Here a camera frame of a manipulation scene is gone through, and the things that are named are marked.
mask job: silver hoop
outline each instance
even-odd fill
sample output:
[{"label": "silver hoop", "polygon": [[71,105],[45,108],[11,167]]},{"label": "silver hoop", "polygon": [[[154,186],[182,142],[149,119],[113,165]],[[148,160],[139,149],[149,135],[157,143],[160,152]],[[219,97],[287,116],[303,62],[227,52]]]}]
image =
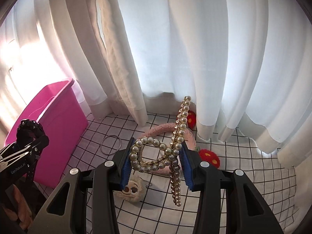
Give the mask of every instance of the silver hoop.
[{"label": "silver hoop", "polygon": [[120,138],[118,135],[114,135],[114,134],[111,134],[111,135],[108,135],[108,136],[105,136],[105,137],[104,137],[104,139],[103,139],[102,142],[101,142],[100,149],[101,149],[101,151],[102,151],[102,153],[103,153],[104,155],[110,156],[110,155],[115,154],[116,152],[113,152],[113,153],[105,153],[105,152],[103,151],[103,149],[102,149],[103,142],[104,142],[108,137],[113,137],[113,138],[119,139],[120,145],[119,145],[119,148],[118,148],[117,151],[119,151],[119,150],[121,149],[122,141],[121,141],[121,138]]}]

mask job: curtain fold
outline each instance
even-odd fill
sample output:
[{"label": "curtain fold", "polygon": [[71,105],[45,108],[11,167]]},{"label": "curtain fold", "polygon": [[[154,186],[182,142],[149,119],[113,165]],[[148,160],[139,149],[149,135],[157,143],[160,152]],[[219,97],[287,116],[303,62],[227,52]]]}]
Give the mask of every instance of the curtain fold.
[{"label": "curtain fold", "polygon": [[106,68],[105,46],[101,39],[98,41],[96,38],[96,34],[100,36],[99,31],[95,31],[97,26],[96,0],[66,0],[66,6],[82,51],[107,96],[104,101],[91,107],[96,118],[103,118],[112,112],[114,106],[110,105],[111,100],[116,100],[118,96]]},{"label": "curtain fold", "polygon": [[253,127],[263,126],[253,135],[266,153],[282,145],[292,134],[311,102],[311,72],[304,56],[310,49],[306,15],[295,0],[268,0],[269,24],[260,74],[246,109],[252,121],[241,131],[250,136]]},{"label": "curtain fold", "polygon": [[218,139],[223,142],[238,126],[260,73],[268,30],[268,0],[227,0],[227,11],[227,75],[217,123]]},{"label": "curtain fold", "polygon": [[168,0],[168,3],[194,79],[198,133],[208,140],[219,114],[227,71],[227,1]]},{"label": "curtain fold", "polygon": [[53,27],[68,63],[94,116],[103,118],[107,95],[101,87],[79,43],[66,6],[66,0],[49,0]]},{"label": "curtain fold", "polygon": [[143,94],[117,0],[98,0],[108,66],[130,114],[139,125],[148,119]]},{"label": "curtain fold", "polygon": [[[38,25],[38,28],[41,29],[41,44],[46,44],[53,59],[60,67],[64,75],[75,78],[75,75],[67,62],[64,52],[59,45],[59,41],[54,32],[49,0],[33,0],[33,3],[36,24]],[[85,97],[83,96],[82,90],[77,81],[74,82],[72,88],[78,102],[81,103],[85,101]]]}]

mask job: sheer curtain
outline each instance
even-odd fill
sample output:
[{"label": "sheer curtain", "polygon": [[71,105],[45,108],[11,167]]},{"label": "sheer curtain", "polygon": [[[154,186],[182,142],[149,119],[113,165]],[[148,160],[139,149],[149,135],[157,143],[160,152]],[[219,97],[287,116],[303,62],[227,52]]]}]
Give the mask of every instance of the sheer curtain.
[{"label": "sheer curtain", "polygon": [[122,58],[129,44],[119,47],[116,36],[109,42],[122,28],[106,34],[106,50],[97,19],[96,0],[17,1],[0,27],[0,117],[7,129],[41,88],[66,77],[76,80],[73,90],[86,113],[98,119],[113,111],[131,114],[145,124],[132,56]]},{"label": "sheer curtain", "polygon": [[[285,166],[311,153],[299,128],[310,125],[312,27],[295,0],[118,3],[148,111],[174,113],[191,95],[205,140],[239,127],[265,153],[285,147]],[[291,138],[296,161],[283,153]]]},{"label": "sheer curtain", "polygon": [[0,27],[1,118],[65,77],[96,118],[141,125],[190,95],[201,138],[239,127],[297,166],[312,152],[311,45],[295,0],[18,0]]}]

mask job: pearl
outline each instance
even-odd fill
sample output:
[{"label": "pearl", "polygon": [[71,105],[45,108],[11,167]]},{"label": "pearl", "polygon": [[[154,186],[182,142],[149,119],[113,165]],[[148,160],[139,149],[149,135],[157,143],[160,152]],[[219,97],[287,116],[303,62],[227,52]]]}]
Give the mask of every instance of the pearl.
[{"label": "pearl", "polygon": [[183,104],[186,105],[186,106],[189,106],[189,105],[191,104],[191,102],[190,102],[189,100],[185,100],[185,101],[183,102]]},{"label": "pearl", "polygon": [[170,155],[170,154],[171,154],[171,149],[170,149],[170,148],[166,148],[165,154],[166,154],[166,155]]},{"label": "pearl", "polygon": [[155,147],[158,147],[158,146],[160,145],[160,141],[158,141],[157,139],[154,139],[153,145],[154,145]]},{"label": "pearl", "polygon": [[183,124],[186,124],[188,122],[188,119],[183,117],[180,119],[180,122],[183,123]]},{"label": "pearl", "polygon": [[164,165],[163,163],[159,163],[159,164],[158,164],[158,168],[159,168],[159,169],[163,169],[163,168],[165,168],[165,165]]},{"label": "pearl", "polygon": [[140,173],[143,173],[145,172],[145,167],[144,166],[141,166],[140,169],[138,170]]},{"label": "pearl", "polygon": [[182,149],[182,144],[176,143],[176,144],[174,145],[174,148],[175,148],[175,149]]},{"label": "pearl", "polygon": [[146,170],[147,172],[150,172],[150,171],[152,170],[152,167],[149,166],[149,165],[147,165],[147,166],[145,167],[145,170]]},{"label": "pearl", "polygon": [[177,137],[177,143],[183,143],[183,141],[184,141],[184,138],[182,137],[182,136],[178,136]]},{"label": "pearl", "polygon": [[168,156],[168,159],[169,159],[170,161],[173,161],[173,160],[176,159],[176,158],[175,158],[174,155],[169,155],[169,156]]},{"label": "pearl", "polygon": [[185,111],[185,112],[188,112],[189,109],[190,109],[190,108],[189,108],[187,105],[185,105],[185,106],[182,107],[182,110]]},{"label": "pearl", "polygon": [[138,153],[138,147],[137,147],[137,146],[132,146],[131,151],[132,151],[133,153]]},{"label": "pearl", "polygon": [[172,165],[178,165],[178,160],[177,159],[174,159],[173,161],[171,161]]},{"label": "pearl", "polygon": [[131,161],[131,165],[132,165],[132,166],[138,165],[138,161],[137,161],[137,160]]},{"label": "pearl", "polygon": [[177,172],[177,171],[179,171],[179,170],[180,170],[180,166],[179,166],[179,165],[176,165],[176,166],[174,166],[174,168],[173,168],[173,169],[174,169],[174,171],[176,171],[176,172]]},{"label": "pearl", "polygon": [[159,145],[159,148],[160,148],[161,150],[165,150],[166,147],[167,147],[166,144],[160,144],[160,145]]},{"label": "pearl", "polygon": [[131,153],[130,154],[130,159],[131,160],[136,160],[138,158],[138,155],[137,154],[135,154],[135,153]]},{"label": "pearl", "polygon": [[177,133],[178,136],[184,136],[185,132],[183,130],[179,130]]},{"label": "pearl", "polygon": [[147,143],[147,137],[146,136],[143,136],[141,138],[141,141],[143,142],[143,144],[146,144]]},{"label": "pearl", "polygon": [[152,170],[153,170],[153,171],[157,171],[157,170],[158,170],[158,166],[157,166],[157,165],[155,165],[155,164],[154,164],[154,165],[152,165]]},{"label": "pearl", "polygon": [[143,146],[143,142],[141,140],[136,140],[135,145],[138,146],[139,148]]},{"label": "pearl", "polygon": [[154,142],[154,138],[153,137],[147,138],[147,143],[148,144],[152,144],[153,142]]},{"label": "pearl", "polygon": [[186,129],[186,125],[185,125],[185,124],[180,124],[180,125],[179,125],[179,129],[181,129],[181,130]]},{"label": "pearl", "polygon": [[163,162],[163,164],[164,164],[165,166],[169,166],[169,165],[170,165],[170,160],[166,159],[166,160]]},{"label": "pearl", "polygon": [[188,116],[188,112],[182,112],[182,113],[181,113],[181,116],[184,117],[184,118],[186,118],[186,117]]},{"label": "pearl", "polygon": [[179,153],[180,153],[180,151],[178,151],[177,149],[174,149],[174,150],[172,151],[172,154],[174,154],[175,156],[178,156]]}]

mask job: robotic hand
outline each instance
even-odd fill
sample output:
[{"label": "robotic hand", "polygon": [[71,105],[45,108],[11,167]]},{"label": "robotic hand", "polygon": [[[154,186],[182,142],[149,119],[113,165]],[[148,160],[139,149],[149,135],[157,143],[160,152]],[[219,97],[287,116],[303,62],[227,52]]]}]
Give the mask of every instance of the robotic hand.
[{"label": "robotic hand", "polygon": [[[16,142],[0,150],[0,219],[5,219],[6,214],[10,220],[16,221],[15,225],[10,225],[0,220],[4,221],[0,223],[1,226],[10,225],[7,229],[10,232],[7,233],[15,233],[13,229],[17,230],[18,224],[18,231],[24,230],[32,222],[29,216],[31,214],[28,214],[30,209],[22,193],[32,187],[40,154],[49,145],[49,138],[43,127],[34,120],[23,119],[18,126],[16,138]],[[21,193],[14,183],[25,174],[26,181]]]}]

